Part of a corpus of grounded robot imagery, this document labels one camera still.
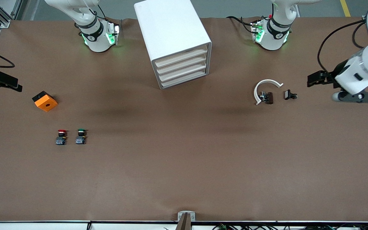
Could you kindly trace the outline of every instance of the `orange box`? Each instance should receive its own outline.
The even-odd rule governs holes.
[[[47,94],[45,91],[42,91],[37,96],[34,96],[32,100],[38,108],[45,112],[58,105],[57,101],[55,101],[55,99],[53,99],[53,97]]]

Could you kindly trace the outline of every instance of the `floor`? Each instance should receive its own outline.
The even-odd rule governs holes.
[[[9,2],[15,1],[3,0],[3,3],[12,5]],[[142,0],[101,0],[100,5],[107,17],[136,19],[133,5],[140,1]],[[344,17],[342,1],[345,0],[323,0],[317,4],[300,5],[300,15],[302,17]],[[269,0],[192,0],[192,3],[201,18],[251,17],[271,13]],[[347,6],[351,16],[362,16],[367,13],[368,0],[347,0]],[[20,19],[70,20],[66,14],[49,6],[44,0],[28,0]]]

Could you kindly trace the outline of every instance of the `yellow tape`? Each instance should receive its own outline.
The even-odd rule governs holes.
[[[349,8],[347,7],[346,0],[340,0],[341,7],[343,8],[344,16],[351,17]]]

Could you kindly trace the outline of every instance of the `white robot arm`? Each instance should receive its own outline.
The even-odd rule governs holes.
[[[94,52],[106,51],[117,44],[119,25],[99,19],[90,8],[97,6],[99,0],[45,0],[46,3],[66,13],[75,21],[82,32],[85,44]]]
[[[368,13],[365,24],[368,31]],[[336,102],[368,103],[368,92],[365,91],[368,87],[368,46],[338,64],[333,72],[319,71],[308,76],[308,87],[327,83],[342,88],[332,96]]]
[[[264,18],[257,25],[252,26],[253,40],[267,50],[277,50],[289,35],[289,28],[295,21],[297,12],[296,4],[313,4],[321,0],[271,0],[273,15]]]

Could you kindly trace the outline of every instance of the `table surface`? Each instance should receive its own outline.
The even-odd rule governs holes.
[[[23,92],[0,88],[0,220],[368,221],[368,104],[336,103],[331,85],[306,87],[333,29],[356,18],[299,18],[288,42],[265,51],[230,19],[202,19],[210,74],[160,90],[136,20],[120,46],[90,51],[71,21],[12,21],[0,34],[4,69]],[[357,51],[353,27],[321,55]],[[364,28],[358,42],[367,44]],[[259,90],[274,104],[255,105]],[[283,91],[298,94],[283,100]],[[42,90],[59,105],[38,109]],[[77,129],[86,145],[74,144]],[[55,145],[58,129],[69,144]]]

